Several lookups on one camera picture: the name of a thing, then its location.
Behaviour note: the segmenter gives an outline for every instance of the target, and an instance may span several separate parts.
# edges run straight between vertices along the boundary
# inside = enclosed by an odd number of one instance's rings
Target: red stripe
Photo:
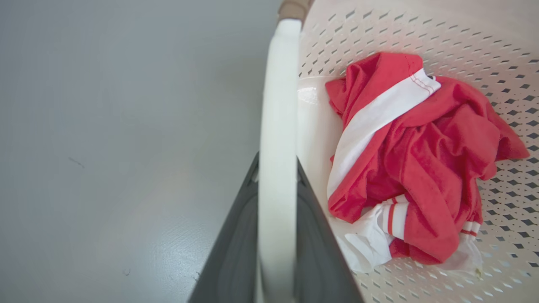
[[[474,237],[477,237],[477,233],[475,233],[475,232],[473,232],[473,231],[469,231],[469,230],[464,230],[464,229],[463,229],[463,230],[461,230],[460,232],[461,232],[461,233],[465,233],[465,234],[467,234],[467,235],[472,235],[472,236],[474,236]]]
[[[388,216],[388,233],[393,236],[393,212],[395,211],[395,204],[392,204],[389,207],[389,216]]]

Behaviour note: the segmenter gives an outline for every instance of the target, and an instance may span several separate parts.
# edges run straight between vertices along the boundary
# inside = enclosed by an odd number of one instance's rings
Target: brown handle grip
[[[279,21],[298,19],[304,24],[313,2],[314,0],[284,0],[279,8]]]

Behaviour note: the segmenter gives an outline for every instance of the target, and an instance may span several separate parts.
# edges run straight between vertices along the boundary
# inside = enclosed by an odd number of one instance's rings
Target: gray floor
[[[0,0],[1,302],[187,300],[279,2]]]

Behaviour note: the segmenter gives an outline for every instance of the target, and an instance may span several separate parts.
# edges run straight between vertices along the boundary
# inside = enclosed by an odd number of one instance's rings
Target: laundry basket
[[[429,75],[471,84],[531,153],[525,160],[498,162],[493,179],[478,180],[484,218],[476,239],[483,258],[480,278],[393,259],[356,275],[366,302],[539,302],[539,57],[533,53],[539,41],[526,23],[539,6],[457,4],[316,0],[303,24],[297,153],[327,216],[329,158],[342,121],[328,104],[324,84],[376,52],[418,54]]]

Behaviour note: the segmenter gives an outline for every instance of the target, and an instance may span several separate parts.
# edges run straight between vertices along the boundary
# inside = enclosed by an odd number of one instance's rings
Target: red and white garment
[[[374,54],[326,89],[344,128],[328,205],[353,223],[332,221],[349,264],[356,258],[358,271],[368,271],[410,256],[473,272],[466,262],[481,262],[473,243],[482,223],[476,179],[492,178],[495,161],[529,156],[519,137],[484,95],[461,81],[430,79],[416,55]]]

